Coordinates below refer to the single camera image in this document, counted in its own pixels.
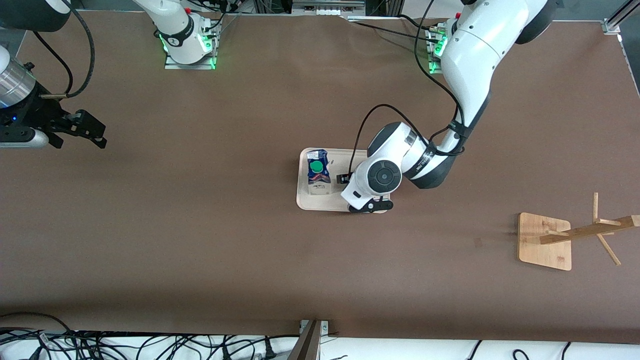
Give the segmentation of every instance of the black cable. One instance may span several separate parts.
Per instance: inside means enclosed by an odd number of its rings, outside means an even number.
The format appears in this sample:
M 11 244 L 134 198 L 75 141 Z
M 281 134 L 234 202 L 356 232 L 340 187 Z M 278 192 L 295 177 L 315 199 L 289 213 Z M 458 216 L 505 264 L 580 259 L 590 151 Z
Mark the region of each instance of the black cable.
M 561 360 L 564 360 L 564 354 L 566 353 L 566 349 L 569 348 L 569 345 L 571 345 L 571 341 L 567 342 L 567 344 L 564 346 L 564 348 L 562 349 L 562 356 L 561 356 Z M 525 358 L 525 360 L 529 360 L 529 356 L 527 355 L 526 352 L 524 352 L 523 350 L 520 350 L 519 348 L 515 349 L 512 353 L 511 356 L 513 357 L 513 360 L 521 360 L 518 359 L 517 354 L 522 354 Z
M 65 328 L 65 333 L 69 334 L 69 335 L 73 335 L 74 332 L 71 330 L 71 328 L 69 326 L 67 326 L 62 320 L 60 320 L 59 318 L 56 318 L 53 315 L 49 315 L 49 314 L 43 314 L 43 313 L 36 313 L 34 311 L 16 311 L 14 313 L 8 313 L 8 314 L 4 314 L 4 315 L 0 315 L 0 318 L 4 318 L 7 316 L 16 316 L 16 315 L 31 315 L 31 316 L 41 316 L 41 317 L 45 317 L 45 318 L 50 318 L 54 321 L 56 321 L 58 324 L 62 325 L 62 327 Z M 74 338 L 73 340 L 73 344 L 74 346 L 77 348 L 78 347 L 78 343 L 77 340 Z
M 526 352 L 524 352 L 524 351 L 522 351 L 522 350 L 520 350 L 519 348 L 515 349 L 515 350 L 511 353 L 511 356 L 513 356 L 513 360 L 519 360 L 519 359 L 518 359 L 518 357 L 516 356 L 518 353 L 520 353 L 520 354 L 524 355 L 524 358 L 525 358 L 526 360 L 529 360 L 529 356 L 527 356 L 527 353 L 526 353 Z
M 47 50 L 49 50 L 49 52 L 53 55 L 53 57 L 55 57 L 62 64 L 62 66 L 67 71 L 69 82 L 67 85 L 67 89 L 65 90 L 65 94 L 68 94 L 71 91 L 71 87 L 74 86 L 74 75 L 71 73 L 71 69 L 69 68 L 67 63 L 65 63 L 65 60 L 62 60 L 60 55 L 58 55 L 58 53 L 56 53 L 56 51 L 40 36 L 39 32 L 34 31 L 33 34 L 42 43 L 42 45 L 44 45 L 44 47 L 46 47 Z
M 200 6 L 201 8 L 205 8 L 205 9 L 211 10 L 213 12 L 225 12 L 220 8 L 214 8 L 212 6 L 204 5 L 204 1 L 198 1 L 198 2 L 196 2 L 194 0 L 187 0 L 187 1 L 189 1 L 191 4 L 194 4 L 196 6 Z
M 354 24 L 358 24 L 360 26 L 366 26 L 366 27 L 372 28 L 372 29 L 386 31 L 387 33 L 391 33 L 391 34 L 402 35 L 404 37 L 409 37 L 409 38 L 415 38 L 415 36 L 413 36 L 413 35 L 401 33 L 400 31 L 389 30 L 389 29 L 385 29 L 385 28 L 381 28 L 379 26 L 373 26 L 373 25 L 369 25 L 369 24 L 363 24 L 362 22 L 357 22 L 357 21 L 353 21 L 353 23 Z M 425 41 L 428 41 L 428 42 L 432 42 L 434 44 L 438 43 L 438 40 L 436 40 L 434 38 L 423 38 L 423 37 L 418 36 L 418 40 L 425 40 Z
M 562 357 L 560 358 L 561 360 L 564 360 L 564 354 L 566 353 L 566 349 L 569 348 L 569 345 L 571 345 L 571 341 L 568 341 L 564 346 L 564 349 L 562 349 Z
M 175 343 L 173 343 L 173 349 L 171 350 L 171 352 L 169 353 L 169 356 L 167 357 L 167 360 L 172 360 L 175 353 L 178 351 L 179 347 L 178 347 L 178 342 L 180 341 L 184 341 L 184 339 L 178 340 L 178 337 L 175 337 Z
M 32 331 L 32 332 L 28 332 L 26 334 L 12 335 L 10 338 L 4 338 L 4 339 L 0 340 L 0 345 L 5 345 L 5 344 L 11 343 L 11 342 L 16 341 L 16 340 L 26 339 L 26 338 L 29 338 L 31 336 L 34 336 L 34 334 L 35 334 L 35 336 L 38 336 L 37 335 L 38 333 L 39 333 L 39 331 Z
M 224 336 L 224 337 L 222 338 L 222 342 L 223 342 L 223 343 L 226 343 L 226 342 L 227 342 L 227 337 L 226 337 L 226 336 Z M 231 358 L 231 357 L 229 356 L 229 349 L 228 349 L 228 345 L 225 345 L 225 346 L 222 348 L 222 359 L 224 360 L 224 359 L 230 359 L 230 358 Z
M 204 29 L 204 31 L 209 31 L 209 30 L 211 30 L 211 29 L 215 28 L 216 26 L 218 26 L 218 24 L 220 24 L 220 22 L 222 21 L 222 19 L 225 17 L 225 15 L 226 15 L 226 14 L 227 14 L 227 13 L 222 13 L 222 15 L 220 16 L 220 18 L 218 19 L 218 21 L 217 21 L 215 24 L 213 24 L 213 25 L 209 26 L 208 28 L 205 28 L 205 29 Z
M 29 360 L 39 360 L 40 352 L 42 351 L 42 347 L 37 347 L 36 350 L 29 356 Z
M 156 358 L 157 360 L 160 360 L 160 357 L 162 357 L 162 355 L 164 355 L 164 353 L 166 353 L 167 351 L 169 351 L 171 348 L 174 348 L 174 349 L 175 349 L 175 347 L 176 347 L 176 345 L 177 345 L 177 343 L 178 343 L 179 341 L 181 341 L 181 340 L 178 340 L 178 337 L 176 336 L 176 340 L 175 340 L 171 345 L 169 345 L 169 347 L 168 347 L 168 348 L 166 348 L 164 351 L 162 351 L 162 352 L 160 353 L 160 355 L 155 356 L 155 358 Z
M 248 345 L 241 347 L 240 349 L 243 349 L 245 347 L 249 347 L 249 346 L 253 346 L 253 356 L 255 356 L 255 344 L 256 342 L 252 342 L 251 340 L 239 340 L 239 342 L 243 342 L 243 343 L 249 343 Z M 227 351 L 227 347 L 222 348 L 222 350 L 224 351 L 222 354 L 222 360 L 232 360 L 231 359 L 231 355 L 229 354 L 229 352 Z
M 42 339 L 40 339 L 40 337 L 38 337 L 38 342 L 40 343 L 40 347 L 39 348 L 43 348 L 47 352 L 47 356 L 49 357 L 49 360 L 53 360 L 53 358 L 51 357 L 51 351 L 49 350 L 47 345 L 45 345 L 44 341 L 42 341 Z
M 65 353 L 66 353 L 67 351 L 72 351 L 72 350 L 75 350 L 75 351 L 81 351 L 81 352 L 82 352 L 82 351 L 84 351 L 84 350 L 89 350 L 89 351 L 91 351 L 91 350 L 95 350 L 95 348 L 94 348 L 94 347 L 89 346 L 89 347 L 77 347 L 77 348 L 76 348 L 76 347 L 72 347 L 72 348 L 65 348 L 65 349 L 61 349 L 61 350 L 56 350 L 56 349 L 50 348 L 49 350 L 50 350 L 50 351 L 55 351 L 55 352 L 65 352 Z M 115 356 L 113 356 L 113 355 L 109 354 L 108 352 L 105 352 L 105 353 L 104 353 L 104 355 L 109 356 L 109 357 L 110 357 L 110 358 L 112 358 L 113 360 L 122 360 L 122 359 L 119 359 L 119 358 L 117 358 L 117 357 L 115 357 Z M 84 356 L 83 356 L 83 357 L 81 357 L 81 359 L 95 360 L 95 359 L 96 359 L 96 357 L 95 357 L 95 356 L 91 356 L 91 355 L 90 355 L 89 357 L 84 357 Z
M 100 349 L 100 334 L 96 333 L 95 335 L 95 349 L 98 352 L 98 355 L 100 356 L 100 360 L 104 360 L 104 356 L 102 356 L 102 350 Z
M 149 343 L 149 344 L 146 344 L 144 347 L 149 347 L 149 346 L 151 346 L 151 345 L 155 345 L 155 344 L 161 343 L 161 342 L 163 342 L 164 340 L 167 340 L 168 338 L 169 338 L 169 336 L 167 336 L 167 337 L 166 337 L 166 338 L 164 338 L 164 339 L 160 339 L 160 340 L 156 341 L 155 343 Z M 141 348 L 141 347 L 135 347 L 135 346 L 132 346 L 132 345 L 113 345 L 113 344 L 105 344 L 105 343 L 104 343 L 104 339 L 102 339 L 101 343 L 102 343 L 103 345 L 107 345 L 109 348 L 112 348 L 112 347 L 115 347 L 115 348 L 118 348 L 118 347 L 125 347 L 125 348 L 135 348 L 135 349 L 139 349 L 139 348 Z
M 177 345 L 177 346 L 175 347 L 175 351 L 171 354 L 171 356 L 168 358 L 168 360 L 173 360 L 173 357 L 175 356 L 175 354 L 176 354 L 176 352 L 178 351 L 178 349 L 180 349 L 180 347 L 191 348 L 191 347 L 189 347 L 189 346 L 187 345 L 187 343 L 189 342 L 189 340 L 191 340 L 191 339 L 193 339 L 193 338 L 195 338 L 195 337 L 196 337 L 196 335 L 191 335 L 191 337 L 189 337 L 189 336 L 183 336 L 183 341 L 182 341 L 182 343 L 181 343 L 180 345 Z M 191 349 L 192 349 L 192 350 L 194 350 L 194 351 L 197 351 L 197 352 L 198 352 L 198 354 L 200 355 L 200 360 L 202 360 L 202 354 L 201 354 L 198 350 L 195 350 L 194 348 L 191 348 Z
M 54 343 L 60 350 L 62 350 L 62 345 L 57 343 L 55 340 L 52 341 L 52 343 Z M 66 351 L 64 351 L 64 353 L 65 353 L 65 356 L 67 357 L 67 359 L 71 360 L 71 356 Z
M 278 354 L 273 351 L 273 347 L 271 346 L 271 340 L 269 340 L 268 336 L 264 337 L 264 360 L 271 360 L 278 356 Z
M 478 340 L 478 342 L 474 346 L 473 351 L 471 351 L 471 355 L 469 356 L 469 358 L 467 360 L 473 360 L 474 356 L 476 356 L 476 351 L 478 350 L 478 347 L 480 346 L 480 343 L 482 343 L 482 340 Z
M 435 133 L 433 133 L 431 136 L 429 136 L 429 141 L 432 141 L 434 137 L 444 133 L 445 131 L 447 131 L 447 129 L 449 128 L 449 126 L 447 127 L 443 127 L 442 129 L 436 131 Z
M 213 343 L 211 342 L 211 337 L 210 336 L 207 336 L 207 339 L 209 340 L 209 344 L 208 345 L 207 344 L 203 344 L 201 342 L 198 342 L 198 341 L 196 341 L 194 339 L 189 340 L 189 342 L 190 343 L 194 343 L 195 345 L 198 345 L 199 347 L 204 347 L 204 348 L 209 348 L 209 349 L 213 349 L 213 348 L 219 346 L 219 345 L 213 345 Z
M 250 359 L 253 359 L 253 357 L 255 356 L 255 345 L 253 346 L 253 351 L 251 352 L 251 357 Z
M 422 140 L 422 143 L 424 143 L 425 147 L 429 146 L 429 143 L 427 142 L 427 140 L 424 138 L 424 136 L 420 133 L 420 130 L 418 130 L 418 128 L 413 125 L 413 122 L 411 122 L 411 120 L 409 120 L 409 118 L 403 114 L 403 112 L 401 112 L 400 110 L 398 110 L 395 106 L 393 105 L 389 105 L 389 104 L 378 104 L 376 106 L 374 106 L 371 110 L 369 110 L 369 112 L 367 113 L 367 115 L 364 117 L 364 119 L 362 120 L 362 123 L 360 124 L 360 129 L 358 130 L 358 134 L 356 135 L 356 143 L 353 146 L 353 152 L 351 153 L 351 160 L 349 161 L 349 172 L 348 174 L 351 173 L 351 167 L 353 166 L 353 158 L 355 157 L 356 154 L 356 150 L 358 149 L 358 141 L 360 140 L 360 133 L 362 132 L 362 128 L 364 127 L 364 124 L 367 122 L 367 119 L 369 118 L 369 115 L 371 115 L 371 113 L 373 113 L 376 109 L 378 108 L 390 108 L 391 110 L 395 111 L 398 115 L 400 115 L 404 121 L 406 121 L 407 124 L 409 124 L 409 126 L 411 126 L 411 129 L 413 131 L 415 131 L 415 133 L 418 135 L 418 137 L 420 138 L 420 140 Z M 443 151 L 435 151 L 436 155 L 442 155 L 442 156 L 458 156 L 460 154 L 462 154 L 464 152 L 464 149 L 462 151 L 459 152 L 443 152 Z
M 454 114 L 453 119 L 451 121 L 456 120 L 456 116 L 458 114 L 458 111 L 460 111 L 460 120 L 461 120 L 461 123 L 464 125 L 465 116 L 464 116 L 464 113 L 462 112 L 462 107 L 460 106 L 460 102 L 458 101 L 458 98 L 456 98 L 456 96 L 451 92 L 451 90 L 449 90 L 446 86 L 441 84 L 441 82 L 439 82 L 433 76 L 431 76 L 431 74 L 429 74 L 428 71 L 424 70 L 424 67 L 422 66 L 422 63 L 420 62 L 420 58 L 418 57 L 418 40 L 420 40 L 420 39 L 418 39 L 418 36 L 420 35 L 420 31 L 422 30 L 422 24 L 424 23 L 424 19 L 427 17 L 427 13 L 429 12 L 429 9 L 431 8 L 431 5 L 433 5 L 433 1 L 434 0 L 430 0 L 429 1 L 429 5 L 427 5 L 427 9 L 424 10 L 424 15 L 422 16 L 422 18 L 420 20 L 420 24 L 418 24 L 418 32 L 415 35 L 415 41 L 413 43 L 413 55 L 415 57 L 415 61 L 418 63 L 418 67 L 420 68 L 422 73 L 425 74 L 427 76 L 427 78 L 429 78 L 432 82 L 434 82 L 436 85 L 438 85 L 442 90 L 444 90 L 451 97 L 451 99 L 453 99 L 453 101 L 456 103 L 456 113 Z
M 100 354 L 100 355 L 102 355 L 102 350 L 100 349 L 100 347 L 102 346 L 102 347 L 105 347 L 105 348 L 115 352 L 116 354 L 120 355 L 122 357 L 122 359 L 127 360 L 127 357 L 121 351 L 119 351 L 116 347 L 114 347 L 113 345 L 105 344 L 105 343 L 103 343 L 101 341 L 96 341 L 95 346 L 96 346 L 96 350 L 97 350 L 98 354 Z
M 95 354 L 92 351 L 90 351 L 90 350 L 93 350 L 93 349 L 89 345 L 89 342 L 86 340 L 86 338 L 83 337 L 83 338 L 80 339 L 80 347 L 78 349 L 76 349 L 76 353 L 78 351 L 80 351 L 80 354 L 82 354 L 82 357 L 86 357 L 85 354 L 84 354 L 85 350 L 89 350 L 89 356 L 88 356 L 89 359 L 91 359 L 91 360 L 100 360 L 98 357 L 95 356 Z
M 279 339 L 279 338 L 299 338 L 298 335 L 276 335 L 276 336 L 270 336 L 269 340 L 273 340 L 273 339 Z M 257 343 L 260 343 L 262 341 L 264 341 L 264 339 L 258 339 L 255 341 L 250 341 L 250 340 L 242 340 L 242 341 L 249 341 L 250 343 L 248 345 L 245 345 L 243 347 L 239 347 L 238 349 L 236 349 L 236 351 L 232 352 L 229 354 L 229 357 L 233 356 L 235 353 L 239 352 L 240 350 L 244 349 L 244 348 L 248 348 L 252 345 L 255 345 Z
M 202 353 L 201 353 L 199 350 L 197 350 L 197 349 L 195 349 L 195 348 L 192 348 L 192 347 L 190 347 L 190 346 L 189 346 L 189 345 L 187 345 L 187 344 L 183 344 L 183 346 L 184 346 L 184 347 L 186 347 L 186 348 L 189 348 L 189 349 L 191 349 L 191 350 L 193 350 L 193 351 L 195 351 L 195 352 L 197 352 L 197 353 L 198 353 L 198 357 L 200 358 L 199 360 L 202 360 Z
M 142 349 L 143 349 L 145 346 L 148 346 L 148 345 L 147 345 L 147 343 L 148 343 L 149 341 L 151 341 L 151 340 L 155 339 L 155 338 L 159 338 L 160 336 L 163 336 L 163 335 L 151 336 L 149 339 L 146 339 L 145 341 L 143 341 L 142 345 L 141 345 L 141 346 L 140 346 L 140 348 L 138 349 L 138 352 L 136 353 L 136 360 L 139 360 L 139 359 L 140 359 L 140 353 L 142 352 Z
M 403 13 L 398 15 L 397 17 L 401 17 L 403 19 L 409 20 L 409 22 L 411 22 L 411 24 L 413 26 L 415 26 L 416 28 L 420 28 L 420 29 L 423 29 L 423 30 L 428 30 L 429 29 L 429 26 L 420 26 L 420 25 L 418 25 L 418 23 L 415 20 L 413 20 L 412 18 L 410 18 L 409 16 L 407 16 L 407 15 L 405 15 Z
M 67 98 L 69 98 L 69 97 L 75 97 L 80 95 L 80 93 L 85 90 L 86 86 L 89 85 L 89 80 L 91 80 L 91 76 L 93 75 L 93 67 L 95 66 L 95 46 L 93 44 L 93 36 L 91 35 L 91 31 L 89 30 L 89 27 L 86 25 L 86 22 L 84 22 L 84 19 L 80 16 L 78 11 L 76 11 L 76 9 L 69 3 L 68 0 L 61 0 L 61 1 L 69 7 L 69 10 L 71 10 L 71 12 L 77 17 L 80 24 L 82 24 L 82 27 L 84 28 L 84 32 L 86 33 L 86 37 L 89 40 L 89 51 L 91 56 L 90 62 L 89 62 L 89 70 L 86 73 L 86 78 L 84 79 L 83 84 L 75 92 L 72 92 L 71 94 L 67 94 Z
M 222 342 L 220 343 L 220 345 L 216 346 L 216 348 L 209 354 L 209 357 L 207 357 L 206 360 L 210 360 L 213 357 L 213 355 L 218 351 L 219 348 L 232 345 L 232 344 L 227 345 L 227 341 L 231 340 L 232 338 L 235 338 L 235 336 L 236 335 L 231 335 L 229 336 L 229 338 L 227 338 L 227 335 L 225 335 L 225 337 L 222 338 Z

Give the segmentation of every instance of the blue package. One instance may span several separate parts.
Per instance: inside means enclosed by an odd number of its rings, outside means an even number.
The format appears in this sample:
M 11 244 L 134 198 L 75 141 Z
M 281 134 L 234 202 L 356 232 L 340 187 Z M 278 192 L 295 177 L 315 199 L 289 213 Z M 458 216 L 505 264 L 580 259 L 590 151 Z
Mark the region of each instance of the blue package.
M 326 158 L 326 150 L 319 149 L 307 152 L 309 184 L 318 182 L 331 183 L 331 177 L 327 169 L 328 164 L 329 161 Z

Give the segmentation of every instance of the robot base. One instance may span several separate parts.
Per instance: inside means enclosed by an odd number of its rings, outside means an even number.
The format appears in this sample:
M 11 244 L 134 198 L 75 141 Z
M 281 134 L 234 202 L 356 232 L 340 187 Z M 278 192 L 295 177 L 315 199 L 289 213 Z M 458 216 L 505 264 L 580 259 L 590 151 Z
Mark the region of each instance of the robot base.
M 222 21 L 213 26 L 209 31 L 202 33 L 202 45 L 210 51 L 202 56 L 202 59 L 191 63 L 183 64 L 175 61 L 169 56 L 166 44 L 163 42 L 166 58 L 164 60 L 164 68 L 167 70 L 215 70 L 218 61 L 218 48 L 220 47 L 220 33 L 222 32 Z M 212 20 L 203 17 L 202 26 L 211 27 Z
M 329 165 L 327 169 L 331 175 L 332 192 L 329 195 L 311 195 L 308 185 L 308 165 L 307 152 L 317 149 L 327 151 L 327 159 Z M 340 174 L 346 174 L 349 170 L 349 160 L 353 149 L 327 149 L 322 147 L 308 147 L 300 153 L 300 163 L 298 165 L 298 192 L 296 194 L 296 202 L 303 210 L 318 211 L 346 211 L 349 212 L 349 204 L 340 196 L 340 192 L 346 185 L 340 185 L 336 181 L 336 177 Z M 367 151 L 356 150 L 353 158 L 352 170 L 367 158 Z M 389 200 L 389 195 L 384 196 L 385 200 Z M 375 213 L 384 213 L 386 210 L 376 211 Z

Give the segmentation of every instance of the wooden peg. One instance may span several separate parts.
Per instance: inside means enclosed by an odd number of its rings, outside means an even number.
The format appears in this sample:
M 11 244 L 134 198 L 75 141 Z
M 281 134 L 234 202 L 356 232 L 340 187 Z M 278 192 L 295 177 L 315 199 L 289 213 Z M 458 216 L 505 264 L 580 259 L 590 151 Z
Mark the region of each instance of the wooden peg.
M 615 225 L 615 226 L 620 226 L 622 225 L 621 222 L 619 221 L 615 221 L 615 220 L 605 220 L 602 218 L 597 218 L 594 222 L 594 224 L 608 224 L 608 225 Z
M 598 193 L 593 193 L 593 223 L 598 220 Z
M 564 233 L 562 231 L 553 231 L 553 230 L 547 230 L 545 231 L 547 234 L 549 235 L 558 235 L 558 236 L 569 236 L 568 233 Z
M 596 235 L 598 236 L 598 239 L 600 240 L 600 243 L 602 244 L 602 246 L 604 246 L 604 249 L 607 251 L 607 253 L 611 257 L 613 262 L 616 263 L 616 266 L 620 266 L 622 263 L 620 262 L 618 257 L 614 254 L 613 250 L 611 250 L 611 247 L 607 243 L 607 240 L 604 239 L 602 234 L 596 234 Z

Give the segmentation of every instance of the metal bracket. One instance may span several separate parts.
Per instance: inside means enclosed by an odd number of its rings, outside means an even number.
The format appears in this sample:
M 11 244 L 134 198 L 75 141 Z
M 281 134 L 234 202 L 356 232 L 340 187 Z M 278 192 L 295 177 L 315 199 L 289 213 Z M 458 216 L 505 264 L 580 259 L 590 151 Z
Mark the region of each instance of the metal bracket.
M 300 321 L 300 334 L 302 334 L 302 332 L 305 330 L 305 328 L 307 327 L 307 324 L 309 323 L 309 320 L 302 320 Z M 329 322 L 326 320 L 321 320 L 320 321 L 320 336 L 327 336 L 329 335 Z
M 320 350 L 320 337 L 327 335 L 329 322 L 303 320 L 300 322 L 302 334 L 296 341 L 287 360 L 317 360 Z
M 619 26 L 615 26 L 613 28 L 609 28 L 609 23 L 608 23 L 609 19 L 604 19 L 600 25 L 602 25 L 602 32 L 605 35 L 618 35 L 620 34 L 620 27 Z
M 602 22 L 602 31 L 605 35 L 617 35 L 620 33 L 620 24 L 640 7 L 640 0 L 625 1 L 608 19 Z

